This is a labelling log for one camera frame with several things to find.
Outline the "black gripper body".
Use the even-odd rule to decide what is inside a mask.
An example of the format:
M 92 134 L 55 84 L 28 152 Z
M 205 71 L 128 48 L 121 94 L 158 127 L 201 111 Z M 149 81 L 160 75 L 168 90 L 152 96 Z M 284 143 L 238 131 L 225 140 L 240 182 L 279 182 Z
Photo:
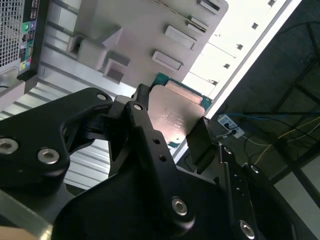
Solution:
M 297 240 L 300 219 L 283 200 L 273 200 L 254 184 L 240 193 L 230 218 L 217 180 L 179 169 L 186 183 L 193 226 L 175 232 L 163 221 L 159 204 L 138 168 L 128 169 L 71 200 L 53 224 L 55 240 L 245 240 L 249 224 L 259 240 Z

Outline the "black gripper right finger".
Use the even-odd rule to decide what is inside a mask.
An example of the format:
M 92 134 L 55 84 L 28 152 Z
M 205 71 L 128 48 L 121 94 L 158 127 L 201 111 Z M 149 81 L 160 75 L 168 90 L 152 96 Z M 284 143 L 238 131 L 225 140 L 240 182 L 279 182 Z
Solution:
M 196 173 L 213 180 L 222 193 L 228 224 L 236 240 L 260 240 L 248 182 L 230 148 L 221 144 L 210 120 L 202 117 L 186 137 Z

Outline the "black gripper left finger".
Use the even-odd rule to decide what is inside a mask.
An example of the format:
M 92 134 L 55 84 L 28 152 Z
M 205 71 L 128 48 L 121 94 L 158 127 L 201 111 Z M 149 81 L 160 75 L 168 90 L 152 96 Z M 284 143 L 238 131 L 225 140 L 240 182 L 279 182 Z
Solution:
M 195 214 L 162 133 L 148 116 L 150 90 L 140 85 L 126 103 L 86 88 L 0 123 L 0 187 L 45 196 L 58 190 L 72 153 L 94 140 L 109 143 L 109 178 L 133 168 L 173 229 L 190 229 Z

